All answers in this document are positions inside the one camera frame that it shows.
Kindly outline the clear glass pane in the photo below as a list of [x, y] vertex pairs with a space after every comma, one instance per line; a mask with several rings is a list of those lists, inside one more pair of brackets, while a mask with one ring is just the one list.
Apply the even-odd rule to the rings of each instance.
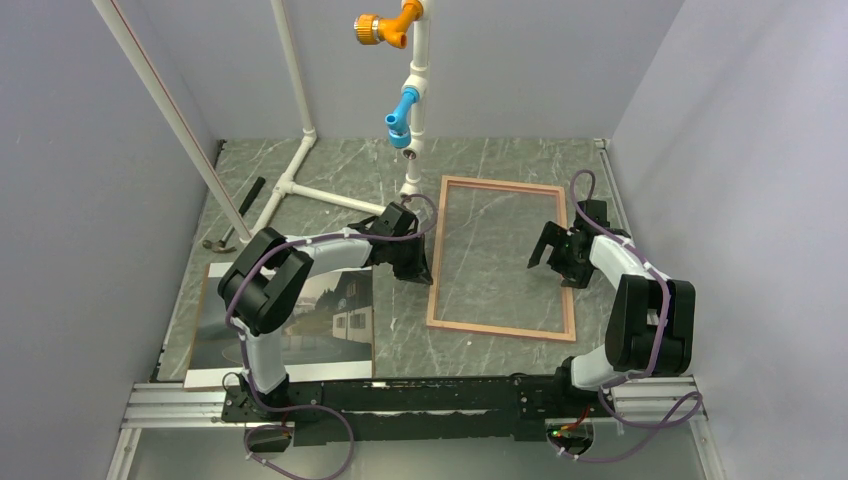
[[559, 220], [562, 205], [551, 189], [449, 182], [434, 255], [433, 324], [529, 338], [570, 334], [559, 276], [528, 265], [543, 227]]

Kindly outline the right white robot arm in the photo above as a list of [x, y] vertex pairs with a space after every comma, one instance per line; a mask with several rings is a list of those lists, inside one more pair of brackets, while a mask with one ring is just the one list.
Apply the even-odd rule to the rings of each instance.
[[602, 345], [567, 358], [569, 377], [551, 388], [552, 404], [564, 415], [585, 407], [591, 390], [684, 374], [694, 334], [694, 285], [660, 272], [636, 252], [625, 230], [611, 228], [604, 201], [580, 201], [577, 214], [568, 228], [546, 222], [528, 261], [534, 267], [548, 252], [546, 262], [563, 286], [585, 289], [600, 272], [615, 289]]

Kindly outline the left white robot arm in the photo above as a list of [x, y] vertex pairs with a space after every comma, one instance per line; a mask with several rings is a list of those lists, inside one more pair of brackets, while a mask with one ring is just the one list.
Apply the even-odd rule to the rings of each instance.
[[260, 230], [219, 281], [224, 322], [235, 331], [242, 359], [240, 387], [248, 407], [264, 420], [287, 406], [290, 375], [284, 365], [282, 331], [307, 281], [339, 269], [388, 264], [396, 279], [432, 283], [421, 224], [404, 203], [391, 202], [376, 216], [311, 236]]

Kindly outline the photo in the photo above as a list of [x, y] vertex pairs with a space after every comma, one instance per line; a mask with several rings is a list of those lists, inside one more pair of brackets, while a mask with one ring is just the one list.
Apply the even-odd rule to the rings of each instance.
[[[210, 390], [242, 365], [238, 335], [224, 321], [217, 286], [231, 264], [206, 269], [183, 387]], [[339, 269], [310, 278], [281, 333], [282, 360], [295, 382], [374, 375], [373, 270]]]

